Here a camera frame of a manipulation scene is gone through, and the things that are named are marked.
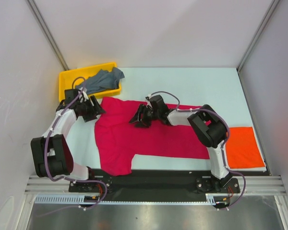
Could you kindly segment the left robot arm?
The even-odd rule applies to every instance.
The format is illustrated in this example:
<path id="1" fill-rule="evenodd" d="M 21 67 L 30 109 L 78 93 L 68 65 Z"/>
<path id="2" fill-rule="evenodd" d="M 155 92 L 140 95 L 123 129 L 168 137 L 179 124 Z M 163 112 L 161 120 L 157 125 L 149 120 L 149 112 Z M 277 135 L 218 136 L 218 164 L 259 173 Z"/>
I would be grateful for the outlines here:
<path id="1" fill-rule="evenodd" d="M 58 105 L 50 127 L 43 136 L 31 140 L 35 172 L 38 177 L 54 182 L 80 181 L 80 187 L 90 192 L 96 187 L 94 173 L 90 167 L 75 163 L 66 138 L 79 117 L 89 122 L 106 111 L 94 95 L 88 96 L 83 89 L 68 89 L 64 93 L 65 99 Z"/>

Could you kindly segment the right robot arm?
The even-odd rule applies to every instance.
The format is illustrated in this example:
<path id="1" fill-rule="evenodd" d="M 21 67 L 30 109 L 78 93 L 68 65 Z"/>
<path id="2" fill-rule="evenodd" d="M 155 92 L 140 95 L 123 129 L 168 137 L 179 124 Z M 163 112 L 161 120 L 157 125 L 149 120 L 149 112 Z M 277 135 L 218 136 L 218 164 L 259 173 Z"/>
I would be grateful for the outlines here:
<path id="1" fill-rule="evenodd" d="M 196 109 L 170 109 L 167 105 L 139 105 L 129 121 L 136 127 L 150 127 L 153 120 L 168 126 L 190 126 L 200 143 L 207 147 L 211 161 L 212 188 L 224 192 L 232 178 L 224 163 L 224 146 L 228 140 L 229 127 L 214 109 L 205 104 Z"/>

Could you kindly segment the pink t-shirt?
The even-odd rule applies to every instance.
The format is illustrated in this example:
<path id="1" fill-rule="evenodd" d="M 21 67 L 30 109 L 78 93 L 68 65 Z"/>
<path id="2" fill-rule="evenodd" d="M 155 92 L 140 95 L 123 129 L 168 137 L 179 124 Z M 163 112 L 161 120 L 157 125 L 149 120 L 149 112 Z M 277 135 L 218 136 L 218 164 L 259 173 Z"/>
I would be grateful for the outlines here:
<path id="1" fill-rule="evenodd" d="M 158 120 L 149 128 L 131 124 L 139 105 L 140 101 L 102 99 L 105 114 L 95 124 L 95 140 L 103 171 L 113 176 L 130 174 L 136 154 L 209 159 L 207 148 L 190 126 L 167 126 Z"/>

